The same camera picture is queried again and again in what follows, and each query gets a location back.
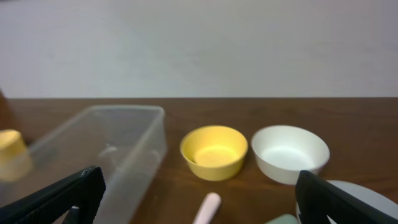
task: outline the cup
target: cup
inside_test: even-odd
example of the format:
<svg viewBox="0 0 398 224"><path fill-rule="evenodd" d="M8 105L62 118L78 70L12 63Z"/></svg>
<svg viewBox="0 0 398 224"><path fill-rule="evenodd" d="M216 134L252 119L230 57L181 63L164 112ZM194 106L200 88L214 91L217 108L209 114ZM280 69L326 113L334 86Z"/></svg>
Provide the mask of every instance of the cup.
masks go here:
<svg viewBox="0 0 398 224"><path fill-rule="evenodd" d="M15 130L0 131L0 180L15 182L33 169L33 161L21 134Z"/></svg>
<svg viewBox="0 0 398 224"><path fill-rule="evenodd" d="M318 174L330 157L329 148L320 137L293 126L260 129L251 145L260 170L282 184L295 185L301 170Z"/></svg>
<svg viewBox="0 0 398 224"><path fill-rule="evenodd" d="M248 142L233 128L205 126L188 133L180 150L196 176L218 181L239 172L248 151Z"/></svg>

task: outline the white wall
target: white wall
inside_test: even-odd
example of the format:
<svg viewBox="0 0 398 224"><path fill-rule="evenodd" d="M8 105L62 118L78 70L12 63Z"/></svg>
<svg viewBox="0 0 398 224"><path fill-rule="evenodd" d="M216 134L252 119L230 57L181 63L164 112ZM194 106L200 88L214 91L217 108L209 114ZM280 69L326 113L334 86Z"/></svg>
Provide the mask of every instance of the white wall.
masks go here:
<svg viewBox="0 0 398 224"><path fill-rule="evenodd" d="M0 2L10 98L398 96L397 0Z"/></svg>

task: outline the yellow ramekin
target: yellow ramekin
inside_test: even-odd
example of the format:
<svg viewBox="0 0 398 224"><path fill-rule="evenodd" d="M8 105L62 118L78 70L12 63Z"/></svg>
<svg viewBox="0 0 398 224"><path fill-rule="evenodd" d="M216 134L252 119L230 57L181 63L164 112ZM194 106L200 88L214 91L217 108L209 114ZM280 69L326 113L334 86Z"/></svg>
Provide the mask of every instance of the yellow ramekin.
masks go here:
<svg viewBox="0 0 398 224"><path fill-rule="evenodd" d="M17 181L32 168L33 162L21 134L15 130L0 131L0 180Z"/></svg>
<svg viewBox="0 0 398 224"><path fill-rule="evenodd" d="M239 172L248 151L248 142L233 128L205 126L188 133L180 150L195 175L217 181Z"/></svg>

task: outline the green object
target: green object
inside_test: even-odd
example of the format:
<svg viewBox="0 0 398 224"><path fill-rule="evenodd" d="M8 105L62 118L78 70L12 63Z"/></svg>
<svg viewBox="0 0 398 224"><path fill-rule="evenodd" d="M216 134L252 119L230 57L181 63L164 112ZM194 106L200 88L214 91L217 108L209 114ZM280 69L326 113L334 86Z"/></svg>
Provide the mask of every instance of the green object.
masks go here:
<svg viewBox="0 0 398 224"><path fill-rule="evenodd" d="M293 215L285 214L273 219L265 224L298 224L297 219Z"/></svg>

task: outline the transparent box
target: transparent box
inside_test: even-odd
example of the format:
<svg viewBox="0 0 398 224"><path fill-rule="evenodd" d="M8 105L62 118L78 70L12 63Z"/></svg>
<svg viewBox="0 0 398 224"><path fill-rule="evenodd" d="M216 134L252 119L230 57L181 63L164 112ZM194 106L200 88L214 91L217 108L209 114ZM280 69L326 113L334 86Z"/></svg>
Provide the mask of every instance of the transparent box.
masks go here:
<svg viewBox="0 0 398 224"><path fill-rule="evenodd" d="M158 106L93 106L29 148L33 168L0 182L0 207L88 166L106 182L94 223L129 223L167 151Z"/></svg>

